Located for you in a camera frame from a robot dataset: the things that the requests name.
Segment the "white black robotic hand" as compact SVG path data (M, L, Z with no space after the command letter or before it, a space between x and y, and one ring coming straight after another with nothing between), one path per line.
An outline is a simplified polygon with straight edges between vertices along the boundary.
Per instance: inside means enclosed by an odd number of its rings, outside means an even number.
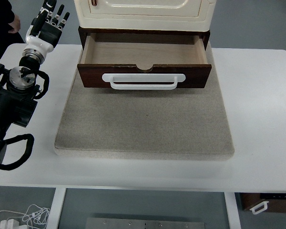
M29 47L38 49L39 51L42 50L43 52L52 52L58 44L62 29L64 28L70 13L66 12L63 19L58 24L59 18L64 10L64 5L62 4L51 23L45 22L47 16L52 16L56 4L56 0L44 0L39 16L36 18L34 24L31 23L26 33L25 41Z

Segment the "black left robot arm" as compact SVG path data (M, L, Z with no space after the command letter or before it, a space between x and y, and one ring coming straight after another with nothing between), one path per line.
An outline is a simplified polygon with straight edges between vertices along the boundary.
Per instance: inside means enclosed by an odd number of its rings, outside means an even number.
M40 70L48 53L52 52L62 34L69 17L67 12L60 16L64 5L53 14L55 0L44 1L40 12L33 19L27 34L26 46L19 65L8 70L0 64L0 170L14 170L31 156L34 137L32 134L18 135L6 139L5 135L11 124L26 127L35 111L37 100L42 98L49 88L49 76ZM4 165L7 145L25 140L26 148L17 161Z

